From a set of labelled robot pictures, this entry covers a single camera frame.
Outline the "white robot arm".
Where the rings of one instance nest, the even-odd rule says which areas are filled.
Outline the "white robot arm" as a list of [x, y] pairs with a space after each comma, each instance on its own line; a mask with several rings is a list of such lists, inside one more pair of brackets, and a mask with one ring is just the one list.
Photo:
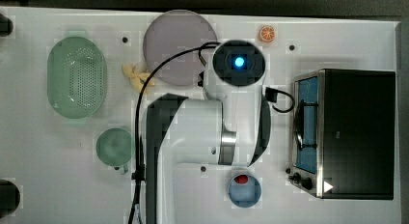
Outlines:
[[204, 70], [202, 99], [166, 94], [147, 107], [142, 128], [147, 224], [176, 224], [178, 164], [249, 167], [262, 156], [271, 129], [265, 75], [256, 46], [223, 42]]

